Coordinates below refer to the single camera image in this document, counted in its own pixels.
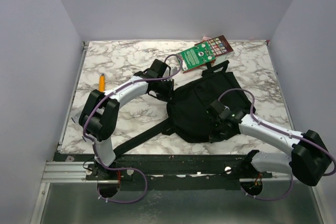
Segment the black student backpack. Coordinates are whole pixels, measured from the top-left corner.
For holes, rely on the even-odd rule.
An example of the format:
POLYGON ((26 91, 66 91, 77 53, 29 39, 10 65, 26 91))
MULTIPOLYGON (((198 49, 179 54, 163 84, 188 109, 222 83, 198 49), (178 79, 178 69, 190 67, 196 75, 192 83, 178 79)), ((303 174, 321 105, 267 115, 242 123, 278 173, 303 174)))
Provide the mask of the black student backpack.
POLYGON ((192 144, 223 141, 210 138, 211 119, 207 108, 212 102, 218 100, 232 111, 255 111, 247 95, 241 91, 234 74, 227 71, 228 64, 226 60, 209 67, 202 72, 201 78, 174 90, 166 105, 167 119, 116 147, 116 156, 125 154, 159 134, 175 133, 192 144))

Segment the green book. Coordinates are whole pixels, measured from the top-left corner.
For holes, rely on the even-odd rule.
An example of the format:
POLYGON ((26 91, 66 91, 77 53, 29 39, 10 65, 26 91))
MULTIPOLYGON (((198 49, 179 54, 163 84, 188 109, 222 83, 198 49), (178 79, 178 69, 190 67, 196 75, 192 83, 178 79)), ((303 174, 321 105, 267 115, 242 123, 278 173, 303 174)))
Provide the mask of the green book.
POLYGON ((207 42, 202 42, 192 48, 183 50, 177 54, 182 59, 182 72, 189 72, 207 63, 212 63, 216 57, 207 42))

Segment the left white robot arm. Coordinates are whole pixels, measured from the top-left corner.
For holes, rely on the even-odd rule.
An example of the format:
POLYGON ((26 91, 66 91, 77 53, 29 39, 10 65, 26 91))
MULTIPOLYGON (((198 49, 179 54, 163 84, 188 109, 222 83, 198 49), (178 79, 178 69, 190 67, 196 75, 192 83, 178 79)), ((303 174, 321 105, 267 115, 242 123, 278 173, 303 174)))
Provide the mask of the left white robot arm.
POLYGON ((93 90, 78 119, 83 139, 93 146, 95 160, 109 167, 115 160, 111 136, 115 131, 119 110, 133 99, 153 91, 168 99, 173 91, 171 67, 155 59, 144 71, 135 73, 122 85, 108 90, 93 90))

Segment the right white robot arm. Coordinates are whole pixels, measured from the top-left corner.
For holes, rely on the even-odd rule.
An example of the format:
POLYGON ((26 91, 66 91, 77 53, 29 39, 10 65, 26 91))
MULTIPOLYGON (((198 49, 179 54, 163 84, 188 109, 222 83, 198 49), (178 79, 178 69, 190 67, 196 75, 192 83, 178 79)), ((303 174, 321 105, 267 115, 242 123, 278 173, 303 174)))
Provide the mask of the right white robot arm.
POLYGON ((315 131, 286 130, 246 110, 232 111, 218 100, 210 104, 207 114, 211 119, 212 140, 228 140, 240 134, 280 150, 280 153, 252 152, 248 160, 258 172, 294 175, 300 182, 316 186, 332 163, 323 140, 315 131))

